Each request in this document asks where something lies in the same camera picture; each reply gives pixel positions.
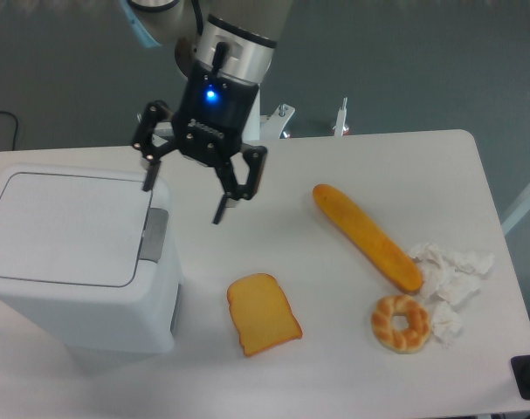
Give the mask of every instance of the toy donut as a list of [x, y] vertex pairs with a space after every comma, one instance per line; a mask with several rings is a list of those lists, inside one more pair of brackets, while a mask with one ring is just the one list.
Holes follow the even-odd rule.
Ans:
[[[397, 330], [392, 325], [394, 315], [405, 315], [409, 327]], [[386, 347], [401, 354], [419, 350], [430, 337], [430, 315], [409, 295], [391, 295], [377, 302], [371, 315], [375, 337]]]

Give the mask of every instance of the toast slice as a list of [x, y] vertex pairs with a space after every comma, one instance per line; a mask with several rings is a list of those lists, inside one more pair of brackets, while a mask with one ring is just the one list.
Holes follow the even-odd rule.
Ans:
[[228, 302], [245, 356], [303, 336], [290, 303], [271, 275], [256, 273], [238, 279], [228, 288]]

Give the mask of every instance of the toy bread slice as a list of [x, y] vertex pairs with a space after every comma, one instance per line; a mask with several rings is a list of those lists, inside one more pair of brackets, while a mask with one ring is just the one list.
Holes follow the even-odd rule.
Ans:
[[245, 356], [303, 335], [282, 288], [270, 275], [238, 279], [228, 288], [228, 302]]
[[349, 197], [321, 184], [313, 189], [313, 198], [393, 284], [405, 292], [416, 292], [422, 287], [422, 273], [412, 259]]

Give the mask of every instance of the toy baguette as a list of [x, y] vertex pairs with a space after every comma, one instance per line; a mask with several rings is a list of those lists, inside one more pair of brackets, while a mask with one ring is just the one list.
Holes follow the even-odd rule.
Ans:
[[325, 184], [315, 186], [313, 198], [328, 218], [398, 288], [416, 292], [422, 287], [422, 273], [412, 259], [350, 198]]

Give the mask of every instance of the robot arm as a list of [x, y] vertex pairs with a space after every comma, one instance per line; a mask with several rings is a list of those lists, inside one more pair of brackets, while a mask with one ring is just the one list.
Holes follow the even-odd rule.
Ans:
[[[207, 3], [127, 2], [156, 41], [198, 38], [179, 109], [172, 113], [160, 100], [148, 103], [134, 134], [133, 147], [148, 162], [143, 188], [152, 189], [161, 158], [177, 149], [215, 169], [224, 190], [214, 219], [219, 223], [230, 199], [250, 200], [258, 190], [267, 151], [244, 144], [242, 133], [292, 1], [215, 0], [203, 23]], [[171, 122], [173, 135], [156, 144], [154, 131], [164, 121]], [[236, 153], [242, 153], [249, 166], [245, 184], [237, 182], [231, 163]]]

